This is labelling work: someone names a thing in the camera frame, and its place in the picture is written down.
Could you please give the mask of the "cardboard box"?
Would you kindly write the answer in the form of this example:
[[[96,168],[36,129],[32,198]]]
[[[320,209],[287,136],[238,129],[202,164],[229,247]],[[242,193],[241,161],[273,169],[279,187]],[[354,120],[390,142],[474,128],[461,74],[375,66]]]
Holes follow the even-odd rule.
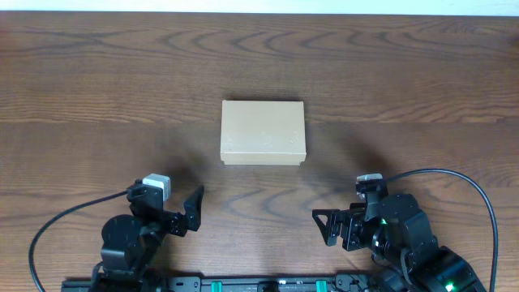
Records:
[[[307,157],[301,101],[223,101],[221,160],[226,165],[301,165]]]

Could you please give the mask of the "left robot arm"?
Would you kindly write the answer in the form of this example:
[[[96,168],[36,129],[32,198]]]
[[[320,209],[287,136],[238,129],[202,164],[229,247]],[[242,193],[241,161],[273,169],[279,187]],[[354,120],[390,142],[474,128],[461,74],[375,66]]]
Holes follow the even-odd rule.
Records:
[[[166,277],[150,269],[168,235],[183,237],[201,226],[204,187],[184,201],[185,212],[164,210],[166,190],[137,180],[127,188],[130,215],[110,218],[102,228],[101,262],[92,272],[91,291],[167,291]]]

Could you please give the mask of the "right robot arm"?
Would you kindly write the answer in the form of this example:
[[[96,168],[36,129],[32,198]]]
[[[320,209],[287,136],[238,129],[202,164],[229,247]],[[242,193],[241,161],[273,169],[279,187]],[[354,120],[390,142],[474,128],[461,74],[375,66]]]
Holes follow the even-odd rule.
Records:
[[[438,244],[427,214],[411,194],[388,193],[379,174],[358,177],[361,203],[346,210],[314,209],[312,217],[327,246],[368,248],[388,266],[367,279],[366,291],[484,291],[472,267]]]

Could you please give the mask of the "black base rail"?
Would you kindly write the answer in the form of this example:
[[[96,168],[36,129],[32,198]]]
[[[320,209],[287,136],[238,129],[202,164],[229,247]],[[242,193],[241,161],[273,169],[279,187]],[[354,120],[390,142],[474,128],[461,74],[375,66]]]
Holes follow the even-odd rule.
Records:
[[[323,277],[171,277],[171,292],[368,292],[368,276],[337,274]]]

